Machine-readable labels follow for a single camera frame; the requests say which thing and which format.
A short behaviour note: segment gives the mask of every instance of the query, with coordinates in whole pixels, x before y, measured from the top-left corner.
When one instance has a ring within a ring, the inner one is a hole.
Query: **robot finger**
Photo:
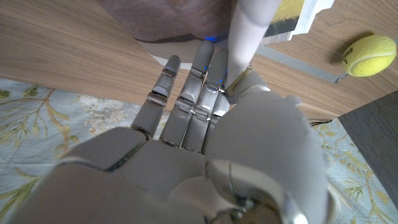
[[[216,123],[218,120],[224,116],[229,110],[229,102],[225,96],[224,92],[219,92],[216,103],[213,107],[213,112],[211,113],[211,117],[209,120],[209,125],[207,126],[207,131],[205,135],[205,139],[203,140],[203,146],[201,149],[202,154],[206,154],[206,148],[208,146],[208,137],[213,134],[213,130],[215,128]]]
[[[211,112],[221,90],[228,66],[228,51],[220,50],[214,56],[206,81],[201,89],[195,110],[189,122],[181,147],[201,153]]]
[[[200,44],[180,96],[175,101],[174,108],[160,135],[162,142],[174,147],[180,147],[195,109],[195,104],[198,101],[213,53],[214,46],[210,41],[204,41]]]
[[[155,86],[148,94],[145,103],[131,124],[131,128],[144,133],[147,140],[154,137],[180,64],[178,56],[173,55],[170,57]]]

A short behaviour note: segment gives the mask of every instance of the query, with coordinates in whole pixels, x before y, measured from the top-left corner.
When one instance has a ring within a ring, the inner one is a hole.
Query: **brown fabric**
[[[142,42],[226,36],[234,0],[97,0]]]

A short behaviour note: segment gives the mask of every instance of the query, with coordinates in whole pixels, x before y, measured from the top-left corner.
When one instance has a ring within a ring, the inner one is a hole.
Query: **yellow tennis ball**
[[[343,54],[343,68],[356,77],[371,76],[387,68],[397,55],[394,40],[371,35],[351,44]]]

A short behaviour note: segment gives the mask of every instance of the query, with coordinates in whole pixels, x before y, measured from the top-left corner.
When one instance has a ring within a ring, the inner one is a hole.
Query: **white robotic arm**
[[[326,223],[333,199],[322,150],[299,100],[243,71],[254,54],[247,50],[213,57],[203,42],[156,141],[180,66],[172,56],[131,128],[70,151],[10,223]],[[236,102],[231,111],[228,101]]]

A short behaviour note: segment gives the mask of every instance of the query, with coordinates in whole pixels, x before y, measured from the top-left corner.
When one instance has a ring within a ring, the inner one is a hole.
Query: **wooden table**
[[[339,75],[345,47],[370,31],[398,37],[398,1],[336,0],[309,34],[270,47]],[[338,84],[260,55],[252,64],[281,95],[297,95],[309,118],[330,119],[398,90],[398,61],[378,75]],[[142,104],[160,66],[95,0],[0,1],[0,77]],[[170,110],[187,70],[175,81]]]

